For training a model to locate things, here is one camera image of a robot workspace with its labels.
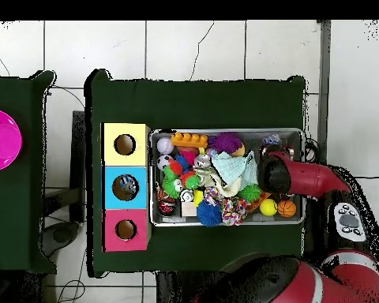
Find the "metal tray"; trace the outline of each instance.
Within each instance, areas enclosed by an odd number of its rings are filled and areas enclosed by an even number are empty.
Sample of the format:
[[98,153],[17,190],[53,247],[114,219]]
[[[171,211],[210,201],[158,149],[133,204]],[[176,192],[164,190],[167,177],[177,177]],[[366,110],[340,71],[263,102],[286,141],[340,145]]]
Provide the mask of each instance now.
[[[157,140],[161,137],[170,137],[174,132],[180,133],[198,133],[208,136],[215,136],[219,133],[232,132],[236,133],[244,143],[246,152],[252,150],[259,163],[259,149],[262,145],[262,140],[273,133],[277,133],[283,144],[290,145],[295,150],[294,160],[305,161],[305,155],[301,152],[305,151],[305,133],[297,128],[280,128],[280,129],[172,129],[166,130],[153,130],[149,134],[149,162],[151,162],[150,169],[150,220],[155,226],[202,226],[198,222],[197,217],[181,217],[180,216],[180,200],[176,200],[176,212],[174,215],[164,217],[159,214],[157,210],[157,196],[155,182],[161,184],[161,173],[157,168],[156,161],[160,154],[157,151]],[[293,201],[296,204],[296,214],[290,218],[284,218],[279,214],[272,217],[262,215],[258,209],[253,211],[251,215],[247,215],[243,221],[243,225],[278,225],[278,224],[299,224],[305,218],[306,214],[306,199],[302,196],[295,195]]]

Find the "light blue cloth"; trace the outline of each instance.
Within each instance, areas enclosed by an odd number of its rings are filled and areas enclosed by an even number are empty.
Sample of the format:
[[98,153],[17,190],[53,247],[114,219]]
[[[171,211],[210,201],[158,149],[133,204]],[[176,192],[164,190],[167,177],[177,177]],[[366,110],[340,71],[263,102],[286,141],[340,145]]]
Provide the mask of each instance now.
[[257,184],[257,163],[252,151],[246,157],[232,157],[222,152],[212,157],[212,164],[228,185],[238,177],[242,177],[240,190],[250,184]]

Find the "blue box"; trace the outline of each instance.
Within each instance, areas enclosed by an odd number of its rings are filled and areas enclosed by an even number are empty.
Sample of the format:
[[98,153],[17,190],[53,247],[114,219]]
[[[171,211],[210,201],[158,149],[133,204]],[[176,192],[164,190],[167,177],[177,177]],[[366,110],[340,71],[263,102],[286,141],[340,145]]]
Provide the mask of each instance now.
[[[120,200],[112,192],[114,180],[122,174],[129,174],[137,181],[139,189],[132,200]],[[105,209],[146,209],[148,199],[147,167],[106,166],[105,167]]]

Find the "green table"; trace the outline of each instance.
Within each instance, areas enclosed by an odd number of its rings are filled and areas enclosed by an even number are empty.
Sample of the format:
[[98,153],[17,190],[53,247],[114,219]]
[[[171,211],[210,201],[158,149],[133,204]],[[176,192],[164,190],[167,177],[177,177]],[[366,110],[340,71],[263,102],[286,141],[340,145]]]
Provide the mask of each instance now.
[[248,253],[300,256],[302,224],[153,227],[146,251],[102,252],[99,134],[102,122],[145,123],[150,129],[303,129],[304,89],[302,77],[287,81],[127,81],[111,80],[105,70],[93,71],[84,86],[87,127],[92,129],[86,161],[88,245],[93,247],[93,252],[88,251],[89,271],[92,265],[96,275],[104,271],[218,271]]
[[0,270],[54,272],[39,250],[43,216],[43,101],[54,80],[51,71],[28,79],[0,77],[0,110],[18,124],[23,146],[0,170]]

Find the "pink bowl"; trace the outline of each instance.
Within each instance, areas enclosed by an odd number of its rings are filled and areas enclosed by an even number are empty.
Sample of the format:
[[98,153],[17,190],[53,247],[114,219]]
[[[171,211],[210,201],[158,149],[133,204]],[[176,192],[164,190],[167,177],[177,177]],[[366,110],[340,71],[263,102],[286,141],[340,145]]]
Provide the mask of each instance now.
[[22,137],[17,123],[0,111],[0,170],[10,165],[21,150]]

